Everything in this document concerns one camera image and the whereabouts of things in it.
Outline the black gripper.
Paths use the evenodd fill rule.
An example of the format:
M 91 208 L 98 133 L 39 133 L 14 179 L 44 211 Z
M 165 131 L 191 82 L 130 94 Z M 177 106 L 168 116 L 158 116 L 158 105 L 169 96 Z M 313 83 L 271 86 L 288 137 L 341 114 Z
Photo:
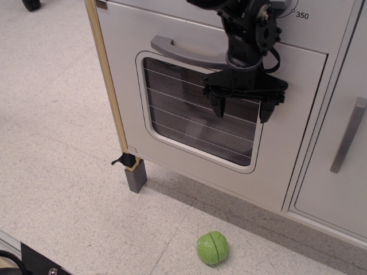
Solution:
M 204 85 L 203 93 L 210 98 L 214 114 L 223 118 L 226 99 L 259 100 L 259 117 L 261 123 L 269 121 L 275 105 L 283 103 L 288 84 L 270 74 L 280 68 L 280 57 L 276 56 L 276 65 L 266 69 L 261 63 L 251 71 L 239 71 L 232 68 L 220 72 L 205 74 L 201 81 Z

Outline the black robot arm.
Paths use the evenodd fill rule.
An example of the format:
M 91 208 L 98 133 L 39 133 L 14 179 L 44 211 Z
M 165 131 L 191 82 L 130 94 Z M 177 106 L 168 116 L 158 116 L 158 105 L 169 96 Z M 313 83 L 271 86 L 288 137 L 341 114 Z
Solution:
M 228 98 L 258 100 L 261 123 L 269 121 L 275 107 L 284 102 L 288 83 L 272 76 L 280 63 L 266 69 L 263 58 L 271 53 L 276 61 L 280 55 L 274 48 L 280 42 L 271 1 L 190 1 L 205 10 L 214 10 L 221 17 L 228 37 L 225 55 L 228 68 L 206 74 L 201 81 L 215 115 L 222 118 Z

